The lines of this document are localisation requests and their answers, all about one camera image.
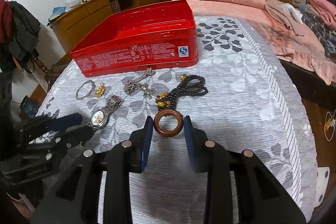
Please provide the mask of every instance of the plaid cloth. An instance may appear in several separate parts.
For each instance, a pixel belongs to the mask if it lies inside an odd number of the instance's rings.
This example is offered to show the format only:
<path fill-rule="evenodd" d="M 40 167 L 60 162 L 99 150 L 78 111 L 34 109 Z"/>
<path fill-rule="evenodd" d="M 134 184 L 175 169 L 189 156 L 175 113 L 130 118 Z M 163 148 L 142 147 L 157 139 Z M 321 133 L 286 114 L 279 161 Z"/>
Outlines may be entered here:
<path fill-rule="evenodd" d="M 336 33 L 330 30 L 320 17 L 302 12 L 302 21 L 314 32 L 326 52 L 336 54 Z"/>

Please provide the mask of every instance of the white plastic bag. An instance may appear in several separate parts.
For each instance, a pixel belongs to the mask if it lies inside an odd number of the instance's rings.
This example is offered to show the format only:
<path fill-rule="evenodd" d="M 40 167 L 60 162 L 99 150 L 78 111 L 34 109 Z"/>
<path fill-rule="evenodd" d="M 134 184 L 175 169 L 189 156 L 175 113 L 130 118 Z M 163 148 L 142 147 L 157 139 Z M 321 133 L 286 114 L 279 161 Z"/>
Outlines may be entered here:
<path fill-rule="evenodd" d="M 296 22 L 303 24 L 301 20 L 302 14 L 298 10 L 296 10 L 292 5 L 290 5 L 289 3 L 284 3 L 279 5 L 278 7 L 281 7 L 285 11 L 285 13 L 292 15 Z"/>
<path fill-rule="evenodd" d="M 75 7 L 76 5 L 79 5 L 82 3 L 82 0 L 67 0 L 65 2 L 65 6 L 67 7 L 65 9 L 65 11 L 70 11 L 73 7 Z"/>

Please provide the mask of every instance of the silver watch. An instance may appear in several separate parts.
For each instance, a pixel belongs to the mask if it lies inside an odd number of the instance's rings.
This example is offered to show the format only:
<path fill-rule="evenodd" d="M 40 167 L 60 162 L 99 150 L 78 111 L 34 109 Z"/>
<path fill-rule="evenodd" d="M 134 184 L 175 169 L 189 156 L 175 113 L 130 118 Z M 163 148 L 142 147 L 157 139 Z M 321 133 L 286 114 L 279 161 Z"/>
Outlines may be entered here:
<path fill-rule="evenodd" d="M 107 124 L 109 116 L 115 112 L 123 102 L 123 99 L 114 95 L 109 99 L 107 106 L 93 113 L 89 122 L 89 125 L 93 128 L 93 131 L 104 128 Z"/>

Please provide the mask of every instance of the wooden floor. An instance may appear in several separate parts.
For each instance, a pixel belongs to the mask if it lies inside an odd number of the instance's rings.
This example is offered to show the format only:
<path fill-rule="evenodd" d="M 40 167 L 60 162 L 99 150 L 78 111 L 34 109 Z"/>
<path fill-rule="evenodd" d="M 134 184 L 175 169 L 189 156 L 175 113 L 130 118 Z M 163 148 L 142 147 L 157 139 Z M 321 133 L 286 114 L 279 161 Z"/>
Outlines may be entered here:
<path fill-rule="evenodd" d="M 311 130 L 315 137 L 315 146 L 317 153 L 316 159 L 318 167 L 330 168 L 328 187 L 325 193 L 326 197 L 336 184 L 336 135 L 332 138 L 330 142 L 327 141 L 324 135 L 324 124 L 326 113 L 328 110 L 320 108 L 319 105 L 317 105 L 316 103 L 310 102 L 305 99 L 302 100 L 302 103 L 306 108 Z M 331 133 L 332 132 L 327 132 L 328 138 L 331 137 Z"/>

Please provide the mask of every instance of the wooden bangle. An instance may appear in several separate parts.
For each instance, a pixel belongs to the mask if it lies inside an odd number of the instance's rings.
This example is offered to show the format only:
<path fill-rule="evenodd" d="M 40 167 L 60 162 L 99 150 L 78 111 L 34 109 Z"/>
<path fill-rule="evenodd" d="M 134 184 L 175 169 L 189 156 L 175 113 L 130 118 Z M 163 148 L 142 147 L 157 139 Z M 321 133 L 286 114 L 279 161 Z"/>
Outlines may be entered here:
<path fill-rule="evenodd" d="M 173 130 L 163 130 L 159 122 L 163 116 L 173 116 L 177 120 L 177 127 Z M 174 109 L 169 109 L 166 108 L 164 110 L 161 110 L 158 112 L 158 114 L 155 115 L 154 118 L 154 129 L 156 130 L 157 133 L 159 133 L 163 137 L 174 137 L 177 134 L 181 132 L 183 128 L 183 116 L 181 115 L 180 112 L 174 110 Z"/>

